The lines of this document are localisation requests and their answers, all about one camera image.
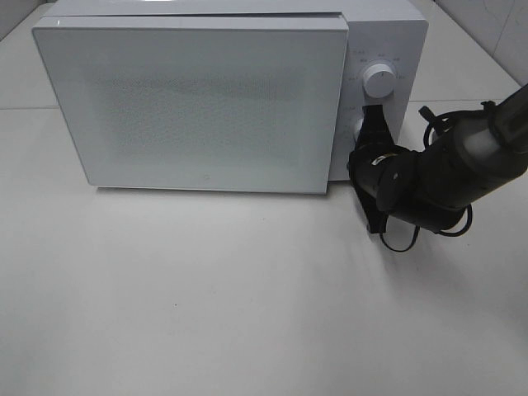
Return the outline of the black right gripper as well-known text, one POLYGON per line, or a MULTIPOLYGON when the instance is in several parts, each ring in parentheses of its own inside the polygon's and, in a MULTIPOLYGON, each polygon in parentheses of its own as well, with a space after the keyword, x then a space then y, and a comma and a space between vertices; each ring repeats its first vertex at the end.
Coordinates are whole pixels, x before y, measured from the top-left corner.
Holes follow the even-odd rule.
POLYGON ((363 121, 356 149, 349 158, 351 184, 371 234, 386 232, 388 215, 377 206, 396 206, 398 201, 398 145, 384 117, 382 105, 362 108, 363 121))

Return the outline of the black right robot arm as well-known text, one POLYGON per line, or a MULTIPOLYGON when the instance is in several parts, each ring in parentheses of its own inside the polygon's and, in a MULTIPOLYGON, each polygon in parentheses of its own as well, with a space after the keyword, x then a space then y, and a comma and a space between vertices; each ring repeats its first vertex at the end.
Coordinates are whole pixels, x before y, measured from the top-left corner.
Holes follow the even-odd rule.
POLYGON ((448 233, 472 215, 473 202, 527 170, 526 87, 474 111, 422 107, 422 151, 394 142, 381 105, 363 112, 347 169, 372 233, 383 233, 389 216, 448 233))

